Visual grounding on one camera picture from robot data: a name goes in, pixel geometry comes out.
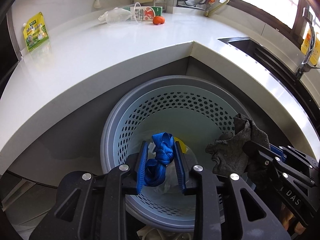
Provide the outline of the dark grey cloth rag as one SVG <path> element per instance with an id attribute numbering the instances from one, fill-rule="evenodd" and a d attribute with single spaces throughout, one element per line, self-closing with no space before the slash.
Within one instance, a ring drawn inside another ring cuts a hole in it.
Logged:
<path id="1" fill-rule="evenodd" d="M 239 113 L 233 118 L 234 132 L 223 133 L 206 146 L 205 152 L 211 155 L 214 163 L 213 173 L 228 176 L 241 175 L 248 165 L 248 156 L 242 150 L 248 141 L 270 148 L 267 134 L 260 130 L 254 121 Z"/>

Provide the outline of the yellow green refill pouch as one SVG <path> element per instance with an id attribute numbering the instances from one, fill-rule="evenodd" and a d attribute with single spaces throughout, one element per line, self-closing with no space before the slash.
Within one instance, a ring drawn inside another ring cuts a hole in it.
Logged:
<path id="1" fill-rule="evenodd" d="M 23 37 L 27 51 L 31 52 L 49 39 L 42 12 L 31 17 L 23 28 Z"/>

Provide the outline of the grey perforated trash bin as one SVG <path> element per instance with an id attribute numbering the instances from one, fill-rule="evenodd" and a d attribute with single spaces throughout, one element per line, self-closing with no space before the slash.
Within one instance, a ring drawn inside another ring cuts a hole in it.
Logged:
<path id="1" fill-rule="evenodd" d="M 221 87 L 195 77 L 173 75 L 150 80 L 124 95 L 103 129 L 100 160 L 104 173 L 139 152 L 143 141 L 166 132 L 182 140 L 197 164 L 214 167 L 206 146 L 222 133 L 233 132 L 233 118 L 245 107 Z M 182 193 L 160 195 L 143 187 L 126 197 L 127 211 L 143 223 L 172 232 L 192 232 L 195 197 Z"/>

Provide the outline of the yellow plastic lid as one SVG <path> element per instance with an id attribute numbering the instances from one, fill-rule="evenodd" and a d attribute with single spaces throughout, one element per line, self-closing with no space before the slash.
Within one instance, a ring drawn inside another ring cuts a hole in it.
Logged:
<path id="1" fill-rule="evenodd" d="M 185 143 L 177 137 L 174 137 L 174 140 L 175 142 L 179 142 L 182 153 L 186 154 L 188 147 L 185 145 Z"/>

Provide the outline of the clear plastic bag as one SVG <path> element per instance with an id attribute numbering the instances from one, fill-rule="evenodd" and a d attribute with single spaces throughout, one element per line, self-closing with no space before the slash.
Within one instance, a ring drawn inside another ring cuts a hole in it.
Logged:
<path id="1" fill-rule="evenodd" d="M 188 151 L 185 155 L 192 161 L 197 161 L 196 155 L 193 153 L 191 148 L 188 147 Z M 181 193 L 177 181 L 174 160 L 166 167 L 164 182 L 161 185 L 153 187 L 153 191 L 160 195 Z"/>

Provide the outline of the green white milk carton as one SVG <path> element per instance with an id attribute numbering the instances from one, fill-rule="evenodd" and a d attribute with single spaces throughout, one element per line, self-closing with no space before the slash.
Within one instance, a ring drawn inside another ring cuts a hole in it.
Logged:
<path id="1" fill-rule="evenodd" d="M 131 20 L 136 22 L 153 21 L 156 16 L 162 16 L 163 7 L 158 6 L 141 6 L 139 3 L 134 4 L 130 7 Z"/>

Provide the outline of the chrome sink faucet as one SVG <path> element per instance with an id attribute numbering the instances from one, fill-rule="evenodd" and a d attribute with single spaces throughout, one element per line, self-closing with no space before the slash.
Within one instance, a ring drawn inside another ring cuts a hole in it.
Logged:
<path id="1" fill-rule="evenodd" d="M 313 16 L 312 13 L 308 10 L 308 8 L 303 8 L 302 17 L 309 24 L 310 32 L 307 33 L 301 46 L 301 49 L 306 48 L 306 50 L 305 52 L 302 50 L 302 52 L 304 53 L 304 59 L 295 71 L 295 77 L 297 80 L 300 80 L 303 74 L 310 72 L 310 70 L 312 69 L 319 70 L 319 67 L 312 64 L 311 61 L 311 58 L 315 57 L 313 53 L 316 49 L 317 36 L 312 25 Z"/>

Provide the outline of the black kitchen sink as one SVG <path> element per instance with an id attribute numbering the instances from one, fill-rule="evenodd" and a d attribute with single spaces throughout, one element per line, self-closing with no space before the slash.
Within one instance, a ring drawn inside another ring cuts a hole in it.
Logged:
<path id="1" fill-rule="evenodd" d="M 319 107 L 304 85 L 297 80 L 294 73 L 280 59 L 264 46 L 249 37 L 221 38 L 221 42 L 234 46 L 255 59 L 272 73 L 297 99 L 307 115 L 315 122 L 319 121 Z"/>

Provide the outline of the window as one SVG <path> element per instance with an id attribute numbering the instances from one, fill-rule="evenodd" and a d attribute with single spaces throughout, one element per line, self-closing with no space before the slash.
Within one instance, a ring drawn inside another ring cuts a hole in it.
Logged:
<path id="1" fill-rule="evenodd" d="M 293 40 L 301 39 L 306 29 L 302 13 L 309 8 L 306 0 L 231 0 L 240 9 L 277 29 Z"/>

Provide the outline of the orange peel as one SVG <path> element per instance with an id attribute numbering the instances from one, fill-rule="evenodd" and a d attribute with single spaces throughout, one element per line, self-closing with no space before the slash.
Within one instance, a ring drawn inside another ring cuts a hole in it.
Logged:
<path id="1" fill-rule="evenodd" d="M 153 21 L 152 23 L 154 25 L 161 25 L 161 24 L 164 24 L 165 23 L 165 18 L 163 16 L 155 16 L 153 18 Z"/>

